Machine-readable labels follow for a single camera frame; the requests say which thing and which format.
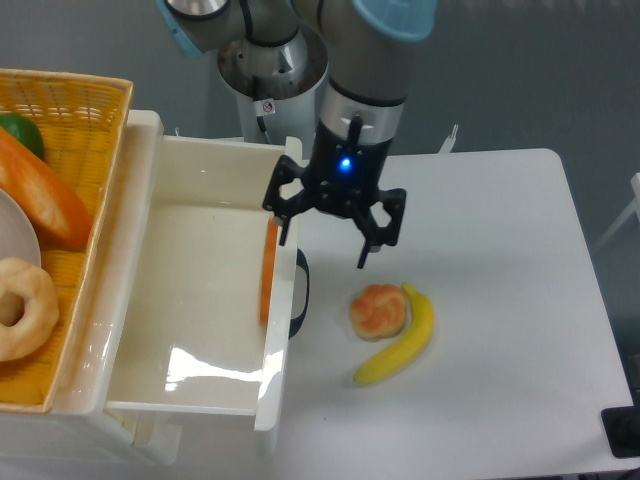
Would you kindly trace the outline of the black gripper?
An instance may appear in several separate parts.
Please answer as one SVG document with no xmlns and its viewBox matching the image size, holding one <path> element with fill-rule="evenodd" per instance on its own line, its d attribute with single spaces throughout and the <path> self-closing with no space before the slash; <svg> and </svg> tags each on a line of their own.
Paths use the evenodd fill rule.
<svg viewBox="0 0 640 480">
<path fill-rule="evenodd" d="M 342 138 L 319 123 L 310 163 L 302 167 L 281 155 L 272 172 L 262 207 L 280 226 L 278 243 L 287 241 L 291 220 L 311 208 L 350 218 L 346 207 L 356 207 L 355 224 L 364 237 L 357 268 L 383 246 L 397 245 L 403 222 L 407 192 L 401 188 L 382 190 L 379 180 L 391 142 L 366 144 L 359 138 Z M 301 183 L 300 190 L 285 198 L 282 188 Z"/>
</svg>

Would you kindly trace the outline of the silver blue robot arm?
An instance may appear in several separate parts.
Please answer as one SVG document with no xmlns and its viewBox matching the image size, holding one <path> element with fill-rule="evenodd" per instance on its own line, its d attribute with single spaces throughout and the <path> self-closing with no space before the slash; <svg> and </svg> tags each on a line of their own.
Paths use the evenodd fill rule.
<svg viewBox="0 0 640 480">
<path fill-rule="evenodd" d="M 242 100 L 244 137 L 312 142 L 276 163 L 263 206 L 280 227 L 315 209 L 352 220 L 365 253 L 398 241 L 403 189 L 378 182 L 409 92 L 433 1 L 161 1 L 183 54 L 218 54 Z"/>
</svg>

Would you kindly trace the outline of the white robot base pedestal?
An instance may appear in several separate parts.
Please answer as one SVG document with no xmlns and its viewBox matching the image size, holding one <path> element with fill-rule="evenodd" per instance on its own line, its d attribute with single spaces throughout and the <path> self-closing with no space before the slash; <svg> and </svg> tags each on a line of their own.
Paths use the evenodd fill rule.
<svg viewBox="0 0 640 480">
<path fill-rule="evenodd" d="M 302 144 L 302 159 L 308 160 L 318 118 L 316 90 L 311 88 L 281 100 L 253 100 L 235 92 L 243 139 L 250 143 L 284 145 L 287 137 L 295 137 Z"/>
</svg>

